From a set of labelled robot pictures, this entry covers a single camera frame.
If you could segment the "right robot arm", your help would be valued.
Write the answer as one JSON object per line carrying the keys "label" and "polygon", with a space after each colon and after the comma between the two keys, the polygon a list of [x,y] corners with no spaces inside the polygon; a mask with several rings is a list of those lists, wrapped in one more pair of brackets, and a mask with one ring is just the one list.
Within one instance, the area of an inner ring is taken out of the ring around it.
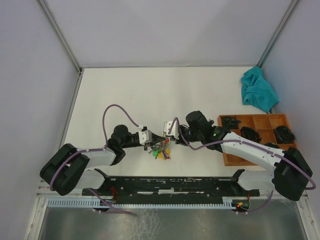
{"label": "right robot arm", "polygon": [[263,168],[261,171],[236,172],[235,180],[229,183],[234,195],[240,196],[251,190],[269,190],[277,191],[291,201],[299,201],[304,191],[316,188],[313,172],[298,149],[289,147],[284,150],[248,140],[227,128],[214,125],[199,110],[189,113],[185,119],[187,127],[181,125],[177,117],[168,122],[166,136],[185,146],[200,142],[202,145],[197,147],[198,150],[207,148],[233,155]]}

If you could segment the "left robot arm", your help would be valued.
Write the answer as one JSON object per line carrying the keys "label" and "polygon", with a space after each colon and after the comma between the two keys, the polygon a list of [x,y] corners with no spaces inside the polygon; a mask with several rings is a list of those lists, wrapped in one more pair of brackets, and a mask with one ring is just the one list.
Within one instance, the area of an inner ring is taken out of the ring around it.
{"label": "left robot arm", "polygon": [[93,188],[99,195],[106,195],[111,183],[95,168],[118,164],[126,156],[126,148],[143,147],[147,150],[164,140],[165,137],[152,133],[145,126],[131,133],[127,126],[117,125],[102,148],[78,149],[70,143],[64,144],[42,167],[39,176],[51,191],[61,196],[68,195],[75,188]]}

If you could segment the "metal keyring with coloured keys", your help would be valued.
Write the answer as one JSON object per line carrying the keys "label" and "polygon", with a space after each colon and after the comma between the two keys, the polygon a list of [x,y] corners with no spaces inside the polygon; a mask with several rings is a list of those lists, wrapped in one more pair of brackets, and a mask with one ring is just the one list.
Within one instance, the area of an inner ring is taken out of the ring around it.
{"label": "metal keyring with coloured keys", "polygon": [[148,154],[152,155],[155,159],[162,159],[164,161],[171,159],[171,139],[165,138],[150,146],[151,150]]}

